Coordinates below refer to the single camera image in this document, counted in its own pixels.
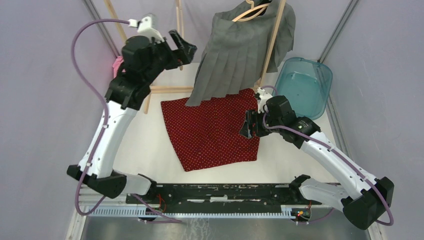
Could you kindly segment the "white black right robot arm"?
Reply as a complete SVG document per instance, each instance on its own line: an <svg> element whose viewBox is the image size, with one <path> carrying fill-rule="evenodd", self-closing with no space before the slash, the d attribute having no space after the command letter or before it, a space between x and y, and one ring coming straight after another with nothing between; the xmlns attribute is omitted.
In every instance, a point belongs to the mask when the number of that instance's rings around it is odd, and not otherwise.
<svg viewBox="0 0 424 240"><path fill-rule="evenodd" d="M394 183L369 173L336 145L308 117L298 117L283 95L256 93L256 110L246 111L240 135L251 139L279 134L286 142L315 159L336 180L339 186L301 175L291 182L289 199L295 204L306 200L327 205L344 214L351 224L367 230L373 223L394 224L390 210Z"/></svg>

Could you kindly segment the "red polka dot cloth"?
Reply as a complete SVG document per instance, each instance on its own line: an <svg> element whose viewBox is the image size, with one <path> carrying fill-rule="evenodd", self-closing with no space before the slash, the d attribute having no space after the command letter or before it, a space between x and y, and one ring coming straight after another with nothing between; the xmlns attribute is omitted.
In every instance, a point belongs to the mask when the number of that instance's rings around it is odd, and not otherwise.
<svg viewBox="0 0 424 240"><path fill-rule="evenodd" d="M187 98L160 103L167 134L184 171L257 160L259 138L239 133L246 111L258 107L254 95L248 88L199 106L186 106Z"/></svg>

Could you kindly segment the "grey pleated skirt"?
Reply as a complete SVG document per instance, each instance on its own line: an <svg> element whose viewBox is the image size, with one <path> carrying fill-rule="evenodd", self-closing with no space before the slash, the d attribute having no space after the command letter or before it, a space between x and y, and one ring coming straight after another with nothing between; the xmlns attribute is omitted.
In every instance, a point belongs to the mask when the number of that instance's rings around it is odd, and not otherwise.
<svg viewBox="0 0 424 240"><path fill-rule="evenodd" d="M263 72L278 8L273 0L263 15L242 22L232 19L250 9L245 1L214 14L187 107L254 87Z"/></svg>

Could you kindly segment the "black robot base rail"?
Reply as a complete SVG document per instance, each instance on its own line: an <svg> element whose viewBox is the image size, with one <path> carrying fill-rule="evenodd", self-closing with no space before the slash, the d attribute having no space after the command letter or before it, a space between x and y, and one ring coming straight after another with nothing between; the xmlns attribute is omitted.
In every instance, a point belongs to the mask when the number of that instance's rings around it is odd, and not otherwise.
<svg viewBox="0 0 424 240"><path fill-rule="evenodd" d="M268 214L317 204L285 183L158 183L141 199L167 214Z"/></svg>

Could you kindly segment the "wooden clothes hanger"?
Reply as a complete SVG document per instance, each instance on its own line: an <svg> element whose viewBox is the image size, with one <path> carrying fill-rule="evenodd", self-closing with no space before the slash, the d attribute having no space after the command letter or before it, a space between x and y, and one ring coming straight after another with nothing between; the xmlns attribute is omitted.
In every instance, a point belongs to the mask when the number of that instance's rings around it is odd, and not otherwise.
<svg viewBox="0 0 424 240"><path fill-rule="evenodd" d="M250 9L233 18L233 22L246 22L263 15L272 1L260 0L259 3L255 3L253 0L245 0L245 2L250 6Z"/></svg>

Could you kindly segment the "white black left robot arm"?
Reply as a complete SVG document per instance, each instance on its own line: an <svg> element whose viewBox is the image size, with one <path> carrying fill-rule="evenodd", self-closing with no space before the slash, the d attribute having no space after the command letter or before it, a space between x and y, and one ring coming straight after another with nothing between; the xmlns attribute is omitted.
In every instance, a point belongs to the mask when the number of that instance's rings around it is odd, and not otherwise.
<svg viewBox="0 0 424 240"><path fill-rule="evenodd" d="M115 171L113 165L127 128L151 92L150 85L164 70L190 64L198 49L176 30L169 34L176 45L174 50L165 39L153 36L136 35L126 41L121 49L123 63L105 94L108 112L102 114L87 155L67 168L68 176L110 199L135 193L149 204L158 195L151 186L153 180Z"/></svg>

